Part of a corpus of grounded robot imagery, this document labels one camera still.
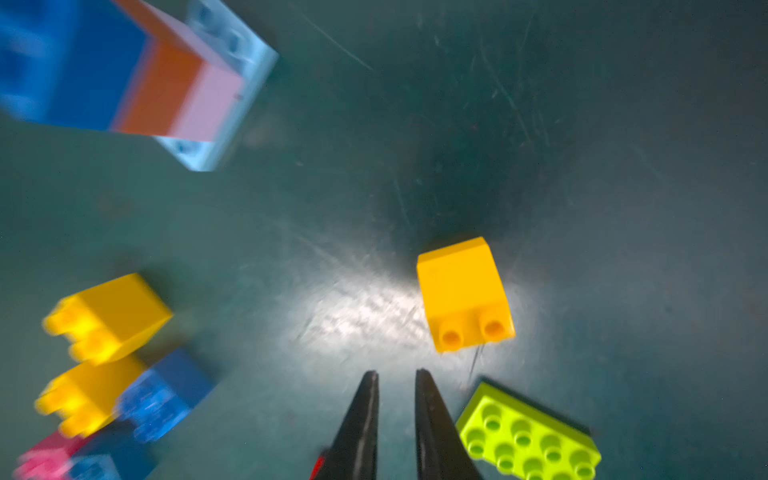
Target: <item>yellow duplo brick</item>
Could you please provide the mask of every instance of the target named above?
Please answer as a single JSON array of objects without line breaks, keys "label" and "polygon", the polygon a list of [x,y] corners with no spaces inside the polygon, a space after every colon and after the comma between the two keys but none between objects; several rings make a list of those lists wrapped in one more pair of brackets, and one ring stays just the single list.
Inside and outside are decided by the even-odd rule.
[{"label": "yellow duplo brick", "polygon": [[99,365],[142,347],[172,316],[144,279],[132,273],[61,299],[43,329],[66,336],[73,359]]},{"label": "yellow duplo brick", "polygon": [[114,420],[118,396],[146,369],[133,356],[99,366],[81,363],[53,379],[35,401],[35,409],[61,417],[63,436],[87,437]]},{"label": "yellow duplo brick", "polygon": [[515,336],[502,279],[483,238],[423,253],[416,271],[438,352]]}]

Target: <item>pink duplo brick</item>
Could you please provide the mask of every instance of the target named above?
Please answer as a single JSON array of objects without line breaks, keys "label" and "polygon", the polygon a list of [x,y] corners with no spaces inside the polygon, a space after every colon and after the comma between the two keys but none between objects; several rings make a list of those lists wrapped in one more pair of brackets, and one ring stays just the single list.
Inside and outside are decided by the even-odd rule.
[{"label": "pink duplo brick", "polygon": [[13,476],[17,480],[69,480],[71,458],[86,443],[88,439],[67,439],[55,432],[18,457]]},{"label": "pink duplo brick", "polygon": [[189,26],[154,7],[151,9],[168,28],[184,40],[187,47],[206,62],[187,94],[168,136],[214,141],[234,103],[240,101],[238,94],[243,88],[243,78],[230,68],[218,53],[200,40]]}]

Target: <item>lego brick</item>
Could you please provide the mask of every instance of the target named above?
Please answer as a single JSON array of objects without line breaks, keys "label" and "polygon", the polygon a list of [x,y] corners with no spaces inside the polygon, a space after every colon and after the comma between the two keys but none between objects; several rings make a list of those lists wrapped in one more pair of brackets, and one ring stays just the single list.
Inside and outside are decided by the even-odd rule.
[{"label": "lego brick", "polygon": [[9,77],[0,81],[5,108],[26,121],[108,130],[144,33],[103,0],[21,3],[35,5],[32,20],[0,7],[0,37],[10,39],[0,46],[13,65],[2,69]]},{"label": "lego brick", "polygon": [[515,336],[502,279],[483,238],[423,253],[416,270],[438,352]]},{"label": "lego brick", "polygon": [[144,480],[154,460],[128,428],[110,427],[94,435],[72,459],[72,480]]},{"label": "lego brick", "polygon": [[212,141],[237,102],[243,79],[190,27],[149,5],[154,14],[205,60],[168,137]]},{"label": "lego brick", "polygon": [[[179,137],[191,141],[211,140],[226,111],[232,105],[239,83],[231,69],[211,64],[167,23],[169,18],[140,0],[114,0],[140,25],[152,40],[141,59],[139,72],[131,81],[121,113],[113,128],[130,134]],[[217,105],[208,120],[200,103],[218,86]]]},{"label": "lego brick", "polygon": [[588,435],[487,383],[456,428],[469,456],[525,480],[592,480],[601,460]]},{"label": "lego brick", "polygon": [[191,0],[187,25],[243,79],[238,101],[210,142],[155,139],[190,170],[211,171],[224,159],[237,129],[277,61],[275,52],[221,0]]},{"label": "lego brick", "polygon": [[43,320],[51,335],[65,335],[79,362],[111,362],[146,344],[173,316],[137,274],[122,276],[60,300]]},{"label": "lego brick", "polygon": [[65,437],[92,435],[114,420],[118,396],[145,370],[133,356],[99,366],[81,363],[53,379],[35,408],[42,415],[60,416],[59,432]]},{"label": "lego brick", "polygon": [[68,439],[54,432],[18,457],[19,467],[13,477],[16,480],[69,480],[71,458],[89,440],[90,437]]},{"label": "lego brick", "polygon": [[213,387],[183,350],[175,350],[126,389],[116,412],[120,420],[136,426],[136,440],[155,442],[185,419]]}]

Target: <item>scratched surface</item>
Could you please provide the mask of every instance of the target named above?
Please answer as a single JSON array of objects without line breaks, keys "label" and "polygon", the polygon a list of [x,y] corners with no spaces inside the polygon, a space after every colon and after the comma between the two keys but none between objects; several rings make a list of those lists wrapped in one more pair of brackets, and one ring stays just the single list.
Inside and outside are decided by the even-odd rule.
[{"label": "scratched surface", "polygon": [[[154,480],[306,478],[367,369],[415,478],[419,367],[456,417],[487,376],[588,425],[598,478],[768,478],[764,5],[231,5],[281,59],[218,172],[1,120],[0,471],[55,427],[41,318],[140,271],[176,313],[142,356],[218,381]],[[438,356],[416,257],[479,234],[518,337]]]}]

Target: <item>blue duplo brick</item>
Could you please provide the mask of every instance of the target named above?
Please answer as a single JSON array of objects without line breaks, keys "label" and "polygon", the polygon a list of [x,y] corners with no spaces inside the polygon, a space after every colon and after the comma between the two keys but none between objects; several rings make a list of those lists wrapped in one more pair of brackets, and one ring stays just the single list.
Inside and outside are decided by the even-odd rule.
[{"label": "blue duplo brick", "polygon": [[147,447],[127,425],[113,424],[95,433],[72,457],[72,480],[144,480],[155,464]]},{"label": "blue duplo brick", "polygon": [[120,420],[136,426],[139,442],[155,442],[190,414],[213,389],[211,381],[183,351],[144,372],[118,399]]},{"label": "blue duplo brick", "polygon": [[108,130],[139,68],[145,33],[109,0],[20,3],[0,3],[5,109],[21,120]]}]

